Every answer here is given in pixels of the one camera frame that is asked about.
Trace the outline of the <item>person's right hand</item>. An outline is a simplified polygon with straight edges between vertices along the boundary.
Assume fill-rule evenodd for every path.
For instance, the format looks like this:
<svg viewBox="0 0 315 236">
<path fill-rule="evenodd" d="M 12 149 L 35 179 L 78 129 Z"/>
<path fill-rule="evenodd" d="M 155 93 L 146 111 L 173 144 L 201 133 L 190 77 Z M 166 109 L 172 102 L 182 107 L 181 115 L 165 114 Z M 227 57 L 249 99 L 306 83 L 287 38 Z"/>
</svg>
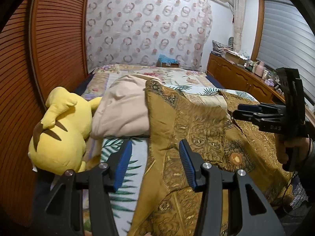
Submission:
<svg viewBox="0 0 315 236">
<path fill-rule="evenodd" d="M 289 160 L 287 150 L 296 150 L 298 154 L 296 162 L 300 162 L 311 153 L 312 141 L 309 137 L 285 138 L 283 135 L 275 134 L 275 147 L 279 163 L 287 164 Z"/>
</svg>

